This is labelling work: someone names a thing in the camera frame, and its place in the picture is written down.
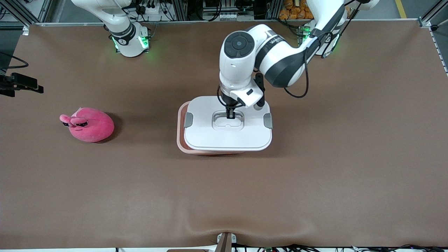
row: white lid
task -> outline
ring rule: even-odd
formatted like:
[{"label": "white lid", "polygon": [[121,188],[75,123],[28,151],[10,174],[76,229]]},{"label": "white lid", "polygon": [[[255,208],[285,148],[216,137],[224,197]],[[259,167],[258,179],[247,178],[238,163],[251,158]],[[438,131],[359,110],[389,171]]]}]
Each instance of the white lid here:
[{"label": "white lid", "polygon": [[216,96],[200,96],[188,104],[185,142],[196,150],[260,151],[272,140],[272,119],[267,102],[261,110],[237,108],[236,119],[225,117]]}]

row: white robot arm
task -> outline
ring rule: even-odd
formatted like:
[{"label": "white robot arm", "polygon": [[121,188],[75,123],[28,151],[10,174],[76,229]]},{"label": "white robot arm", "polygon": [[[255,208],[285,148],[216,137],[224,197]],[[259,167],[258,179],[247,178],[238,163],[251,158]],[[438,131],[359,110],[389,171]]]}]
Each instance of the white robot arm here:
[{"label": "white robot arm", "polygon": [[131,0],[72,0],[72,2],[104,22],[112,34],[116,48],[123,56],[135,57],[148,49],[148,28],[138,22],[131,22],[121,9],[129,6]]},{"label": "white robot arm", "polygon": [[344,0],[308,0],[307,3],[314,15],[315,27],[298,48],[291,47],[266,25],[235,31],[226,37],[220,52],[220,88],[228,110],[237,104],[254,106],[263,98],[263,91],[252,79],[254,68],[274,87],[293,85],[305,70],[305,62],[311,60],[346,19]]}]

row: yellow tape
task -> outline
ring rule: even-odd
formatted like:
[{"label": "yellow tape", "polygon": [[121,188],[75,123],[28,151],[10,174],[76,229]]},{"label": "yellow tape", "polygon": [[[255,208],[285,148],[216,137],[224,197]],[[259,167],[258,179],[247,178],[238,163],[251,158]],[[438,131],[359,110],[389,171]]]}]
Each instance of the yellow tape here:
[{"label": "yellow tape", "polygon": [[407,18],[405,9],[403,8],[403,4],[401,3],[401,0],[395,0],[396,6],[398,8],[398,12],[400,13],[401,18]]}]

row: pink stuffed animal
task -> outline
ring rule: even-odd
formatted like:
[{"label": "pink stuffed animal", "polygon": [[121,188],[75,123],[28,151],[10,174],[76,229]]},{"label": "pink stuffed animal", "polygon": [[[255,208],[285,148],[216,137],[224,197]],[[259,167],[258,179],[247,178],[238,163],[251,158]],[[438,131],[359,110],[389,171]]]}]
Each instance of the pink stuffed animal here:
[{"label": "pink stuffed animal", "polygon": [[89,143],[106,139],[114,130],[110,116],[92,108],[79,108],[72,116],[61,115],[59,120],[75,138]]}]

